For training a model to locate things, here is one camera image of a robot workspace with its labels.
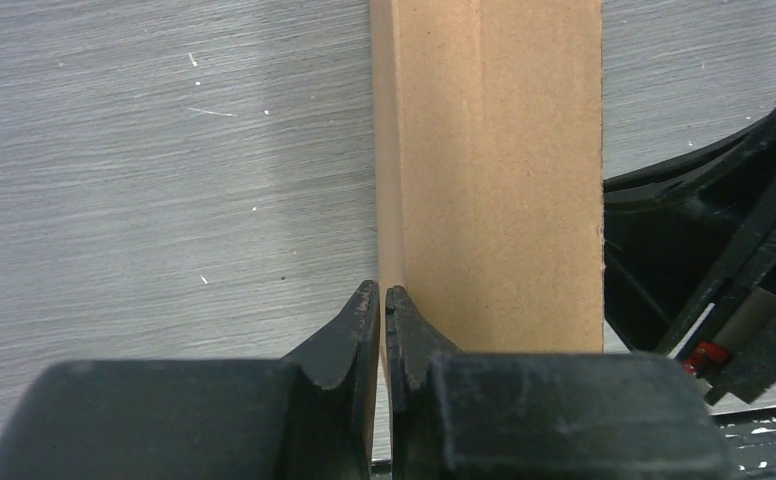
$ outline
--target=wood grain surface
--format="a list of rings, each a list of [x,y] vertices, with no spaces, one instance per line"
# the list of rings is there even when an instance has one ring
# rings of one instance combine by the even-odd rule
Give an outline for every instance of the wood grain surface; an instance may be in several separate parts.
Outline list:
[[[776,0],[605,21],[607,175],[776,102]],[[0,429],[58,360],[279,356],[325,323],[376,276],[371,113],[364,0],[0,0]],[[384,389],[377,417],[386,458]]]

